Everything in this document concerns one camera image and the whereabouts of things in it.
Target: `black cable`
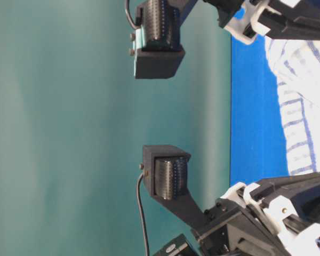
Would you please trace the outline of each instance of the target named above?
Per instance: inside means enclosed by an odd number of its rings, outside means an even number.
[[[137,25],[134,23],[133,18],[132,18],[131,15],[130,15],[130,11],[129,11],[129,0],[125,0],[124,8],[125,8],[125,11],[126,11],[127,20],[128,20],[128,22],[129,22],[130,26],[132,27],[132,29],[134,29],[134,30],[139,29],[140,27],[137,26]]]
[[[138,201],[140,218],[141,218],[141,223],[142,223],[143,241],[145,243],[146,256],[149,256],[149,245],[148,245],[148,236],[147,236],[147,230],[146,230],[145,215],[143,214],[143,207],[142,207],[141,197],[140,197],[140,185],[141,185],[142,179],[143,179],[143,173],[139,176],[138,182],[137,182],[137,201]]]

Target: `metal bolt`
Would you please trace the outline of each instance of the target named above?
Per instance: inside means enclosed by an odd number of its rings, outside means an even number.
[[[134,49],[129,49],[129,55],[134,56],[135,55],[135,50]]]
[[[135,39],[136,39],[135,33],[131,33],[131,34],[130,34],[130,41],[134,42]]]

